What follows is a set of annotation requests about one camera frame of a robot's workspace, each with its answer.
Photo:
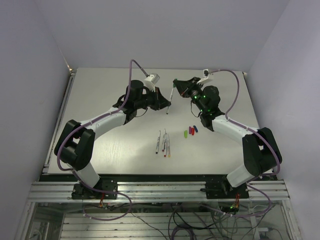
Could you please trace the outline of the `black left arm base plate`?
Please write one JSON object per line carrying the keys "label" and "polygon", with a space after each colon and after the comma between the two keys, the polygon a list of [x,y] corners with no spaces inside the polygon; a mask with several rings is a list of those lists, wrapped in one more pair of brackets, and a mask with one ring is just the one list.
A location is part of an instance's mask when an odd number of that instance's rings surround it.
{"label": "black left arm base plate", "polygon": [[118,185],[116,182],[103,180],[96,185],[98,191],[89,189],[81,183],[76,183],[73,186],[71,198],[73,200],[115,200]]}

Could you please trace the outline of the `green ended white pen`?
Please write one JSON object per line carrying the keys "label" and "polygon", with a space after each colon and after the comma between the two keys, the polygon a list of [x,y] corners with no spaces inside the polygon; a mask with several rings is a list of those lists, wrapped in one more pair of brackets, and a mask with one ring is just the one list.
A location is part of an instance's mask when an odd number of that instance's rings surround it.
{"label": "green ended white pen", "polygon": [[171,89],[171,92],[170,92],[170,96],[169,96],[169,102],[170,102],[170,105],[167,107],[167,110],[166,110],[166,115],[169,114],[169,111],[170,111],[170,107],[172,105],[172,99],[173,99],[173,94],[174,94],[174,89],[175,89],[175,84],[173,83],[172,85],[172,89]]}

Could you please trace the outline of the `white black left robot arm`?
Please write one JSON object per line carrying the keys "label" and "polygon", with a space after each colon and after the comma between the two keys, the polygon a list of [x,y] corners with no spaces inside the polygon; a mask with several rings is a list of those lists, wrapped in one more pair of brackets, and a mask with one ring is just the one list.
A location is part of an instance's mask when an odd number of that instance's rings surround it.
{"label": "white black left robot arm", "polygon": [[103,182],[91,164],[95,141],[110,130],[129,123],[137,116],[139,109],[162,110],[171,105],[159,89],[148,89],[140,80],[132,80],[117,102],[105,113],[89,120],[69,120],[54,149],[57,164],[68,165],[85,194],[98,198],[103,190]]}

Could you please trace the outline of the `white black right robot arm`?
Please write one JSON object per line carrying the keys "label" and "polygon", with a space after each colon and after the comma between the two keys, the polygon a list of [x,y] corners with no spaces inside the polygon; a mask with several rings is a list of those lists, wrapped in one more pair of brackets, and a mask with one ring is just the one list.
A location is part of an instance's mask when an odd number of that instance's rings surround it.
{"label": "white black right robot arm", "polygon": [[175,79],[173,85],[181,97],[190,98],[198,107],[200,121],[205,128],[225,135],[242,146],[242,165],[227,174],[226,182],[220,186],[224,197],[233,197],[240,185],[281,164],[282,157],[272,131],[267,127],[250,128],[228,118],[219,109],[221,98],[217,87],[203,87],[198,77],[185,81]]}

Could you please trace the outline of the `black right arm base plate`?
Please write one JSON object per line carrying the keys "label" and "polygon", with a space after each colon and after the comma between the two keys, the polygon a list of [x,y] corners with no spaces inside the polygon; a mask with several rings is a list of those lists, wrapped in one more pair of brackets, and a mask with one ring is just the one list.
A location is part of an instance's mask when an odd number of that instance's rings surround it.
{"label": "black right arm base plate", "polygon": [[247,186],[242,184],[238,187],[232,187],[226,181],[223,182],[206,182],[200,189],[205,193],[207,199],[248,199],[249,193]]}

